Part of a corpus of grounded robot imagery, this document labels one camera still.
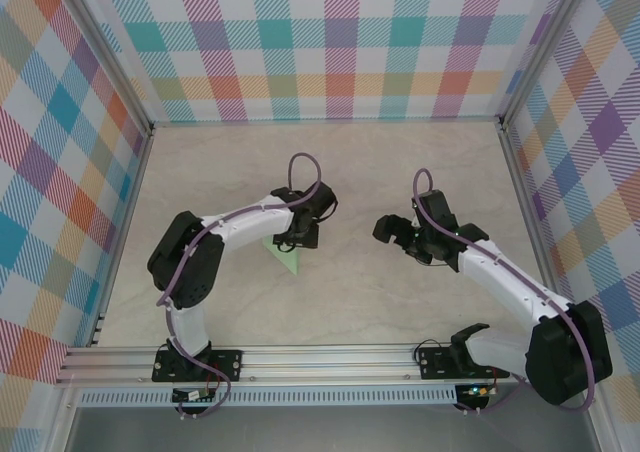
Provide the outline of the light green paper sheet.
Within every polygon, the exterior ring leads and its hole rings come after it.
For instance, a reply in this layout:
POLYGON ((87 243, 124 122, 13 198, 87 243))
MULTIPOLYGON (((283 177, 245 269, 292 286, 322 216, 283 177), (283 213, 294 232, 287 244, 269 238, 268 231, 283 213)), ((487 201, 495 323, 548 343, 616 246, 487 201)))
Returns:
POLYGON ((262 244, 289 272, 298 275, 299 255, 295 246, 276 245, 272 237, 265 237, 262 244))

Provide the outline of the small black circuit board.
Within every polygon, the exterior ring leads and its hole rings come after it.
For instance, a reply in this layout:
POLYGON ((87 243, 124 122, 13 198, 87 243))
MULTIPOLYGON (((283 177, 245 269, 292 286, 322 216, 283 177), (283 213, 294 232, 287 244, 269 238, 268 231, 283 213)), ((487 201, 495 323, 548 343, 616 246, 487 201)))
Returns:
POLYGON ((216 398, 217 391, 205 388, 179 389, 174 388, 171 393, 173 403, 210 403, 216 398))

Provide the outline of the grey metal panel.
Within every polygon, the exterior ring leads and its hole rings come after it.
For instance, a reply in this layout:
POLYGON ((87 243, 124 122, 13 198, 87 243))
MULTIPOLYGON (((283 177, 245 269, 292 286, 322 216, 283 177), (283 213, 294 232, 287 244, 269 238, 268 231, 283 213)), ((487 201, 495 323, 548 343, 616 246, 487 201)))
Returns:
POLYGON ((230 407, 201 420, 158 409, 81 409, 65 452, 600 452, 585 419, 522 400, 449 407, 230 407))

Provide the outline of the aluminium table end rail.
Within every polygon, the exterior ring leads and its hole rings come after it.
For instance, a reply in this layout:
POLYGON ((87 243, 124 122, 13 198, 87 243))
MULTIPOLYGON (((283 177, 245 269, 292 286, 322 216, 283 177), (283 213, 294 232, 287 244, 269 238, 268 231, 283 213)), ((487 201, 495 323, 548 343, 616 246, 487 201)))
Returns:
POLYGON ((154 129, 180 127, 218 127, 218 126, 275 126, 275 125, 324 125, 351 123, 499 123, 499 116, 460 116, 460 117, 414 117, 414 118, 307 118, 281 120, 244 120, 244 121, 156 121, 154 129))

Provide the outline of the aluminium table side rail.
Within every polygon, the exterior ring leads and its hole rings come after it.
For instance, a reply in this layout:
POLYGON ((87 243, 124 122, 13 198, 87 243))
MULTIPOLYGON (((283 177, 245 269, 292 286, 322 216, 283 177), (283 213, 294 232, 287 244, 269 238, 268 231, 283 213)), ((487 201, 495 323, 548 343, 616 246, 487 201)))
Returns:
POLYGON ((525 183, 525 176, 517 158, 515 147, 507 127, 500 120, 495 122, 496 133, 510 174, 512 185, 520 206, 525 227, 536 259, 541 283, 552 292, 558 289, 556 273, 551 258, 544 245, 541 226, 537 221, 536 210, 525 183))
POLYGON ((141 152, 139 166, 129 191, 128 199, 126 202, 126 208, 124 211, 123 221, 121 223, 120 228, 118 229, 118 234, 116 235, 116 242, 114 244, 112 259, 109 264, 109 269, 106 275, 105 283, 100 290, 98 301, 96 302, 95 311, 92 313, 92 316, 91 316, 92 318, 91 327, 87 332, 86 341, 84 344, 85 347, 92 347, 94 345, 97 345, 99 341, 99 335, 102 330, 102 323, 106 316, 109 302, 113 293, 118 269, 122 260, 127 236, 129 234, 131 222, 135 212, 136 203, 139 197, 145 171, 146 171, 149 157, 152 151, 154 136, 155 136, 155 126, 151 125, 151 129, 143 142, 143 148, 141 152))

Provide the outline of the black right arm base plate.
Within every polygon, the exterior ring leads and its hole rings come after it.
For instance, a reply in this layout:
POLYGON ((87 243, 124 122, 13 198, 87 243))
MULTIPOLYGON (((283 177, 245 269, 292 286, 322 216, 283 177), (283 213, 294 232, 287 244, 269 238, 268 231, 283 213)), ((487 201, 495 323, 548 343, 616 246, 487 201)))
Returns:
POLYGON ((505 379, 510 374, 489 366, 472 365, 461 368, 457 365, 448 348, 421 347, 417 352, 417 361, 422 380, 435 379, 505 379))

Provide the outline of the long aluminium mounting rail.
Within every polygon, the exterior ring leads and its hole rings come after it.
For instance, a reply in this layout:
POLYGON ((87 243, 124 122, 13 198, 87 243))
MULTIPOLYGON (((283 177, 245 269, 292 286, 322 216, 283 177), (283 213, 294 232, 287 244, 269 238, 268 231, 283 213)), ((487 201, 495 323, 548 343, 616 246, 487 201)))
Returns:
MULTIPOLYGON (((425 381, 412 344, 240 346, 239 380, 233 386, 411 385, 425 381)), ((189 387, 207 382, 155 382, 158 348, 71 348, 58 373, 60 388, 189 387)))

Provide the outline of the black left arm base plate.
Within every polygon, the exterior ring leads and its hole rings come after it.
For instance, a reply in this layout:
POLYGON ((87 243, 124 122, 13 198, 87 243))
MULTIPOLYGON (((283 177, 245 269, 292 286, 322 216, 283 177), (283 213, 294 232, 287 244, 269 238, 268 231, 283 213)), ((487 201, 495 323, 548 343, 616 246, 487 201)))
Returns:
MULTIPOLYGON (((242 355, 241 350, 211 349, 203 351, 195 359, 222 372, 231 382, 237 382, 240 379, 242 355)), ((173 348, 162 348, 156 352, 151 380, 157 383, 182 383, 216 381, 216 378, 213 372, 194 364, 173 348)))

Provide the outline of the short aluminium frame bar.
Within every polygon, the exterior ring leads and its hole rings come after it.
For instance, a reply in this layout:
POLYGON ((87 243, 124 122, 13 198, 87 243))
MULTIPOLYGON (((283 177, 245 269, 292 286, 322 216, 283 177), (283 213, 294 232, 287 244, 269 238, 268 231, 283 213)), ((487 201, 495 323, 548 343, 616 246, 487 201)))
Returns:
POLYGON ((595 385, 593 401, 587 414, 600 452, 619 452, 615 429, 600 384, 595 385))
POLYGON ((65 452, 79 400, 80 391, 78 389, 65 388, 62 390, 45 452, 65 452))

